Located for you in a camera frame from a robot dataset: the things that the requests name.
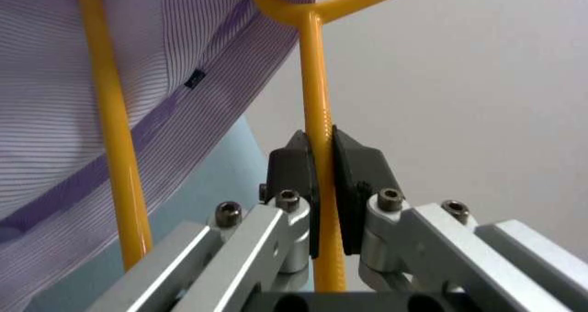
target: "screw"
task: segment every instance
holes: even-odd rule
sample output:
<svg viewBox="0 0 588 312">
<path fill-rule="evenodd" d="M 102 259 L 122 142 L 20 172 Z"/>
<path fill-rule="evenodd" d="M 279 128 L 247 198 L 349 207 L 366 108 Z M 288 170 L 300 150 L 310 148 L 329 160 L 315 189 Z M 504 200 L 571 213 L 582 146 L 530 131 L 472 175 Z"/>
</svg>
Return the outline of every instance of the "screw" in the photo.
<svg viewBox="0 0 588 312">
<path fill-rule="evenodd" d="M 275 198 L 275 206 L 291 213 L 298 210 L 300 204 L 300 195 L 295 190 L 282 190 Z"/>
<path fill-rule="evenodd" d="M 266 197 L 267 197 L 267 185 L 265 183 L 260 183 L 259 199 L 262 202 L 265 202 Z"/>
<path fill-rule="evenodd" d="M 465 225 L 468 222 L 470 209 L 468 209 L 468 206 L 462 202 L 459 202 L 458 200 L 444 200 L 441 203 L 441 208 L 462 224 Z"/>
<path fill-rule="evenodd" d="M 241 205 L 232 200 L 222 202 L 216 207 L 214 218 L 217 226 L 221 228 L 235 226 L 242 219 Z"/>
<path fill-rule="evenodd" d="M 384 188 L 378 192 L 378 208 L 384 212 L 400 211 L 402 200 L 402 193 L 396 189 Z"/>
</svg>

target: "striped shirt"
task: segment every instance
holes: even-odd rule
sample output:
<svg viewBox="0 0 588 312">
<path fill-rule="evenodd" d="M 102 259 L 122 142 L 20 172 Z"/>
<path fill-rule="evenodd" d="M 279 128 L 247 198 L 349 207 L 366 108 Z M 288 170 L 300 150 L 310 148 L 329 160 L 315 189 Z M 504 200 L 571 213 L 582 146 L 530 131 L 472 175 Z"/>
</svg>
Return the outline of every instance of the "striped shirt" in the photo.
<svg viewBox="0 0 588 312">
<path fill-rule="evenodd" d="M 103 1 L 153 211 L 297 35 L 252 0 Z M 22 310 L 115 237 L 77 0 L 0 0 L 0 311 Z"/>
</svg>

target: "white wall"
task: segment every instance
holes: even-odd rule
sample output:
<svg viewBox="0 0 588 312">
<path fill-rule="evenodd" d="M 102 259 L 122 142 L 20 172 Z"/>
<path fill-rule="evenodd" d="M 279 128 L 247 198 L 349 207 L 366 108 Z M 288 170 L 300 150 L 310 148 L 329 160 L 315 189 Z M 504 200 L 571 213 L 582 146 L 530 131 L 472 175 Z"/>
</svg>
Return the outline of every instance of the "white wall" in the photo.
<svg viewBox="0 0 588 312">
<path fill-rule="evenodd" d="M 389 0 L 324 39 L 334 123 L 412 204 L 518 218 L 588 260 L 588 0 Z M 246 114 L 265 152 L 304 126 L 297 51 Z"/>
</svg>

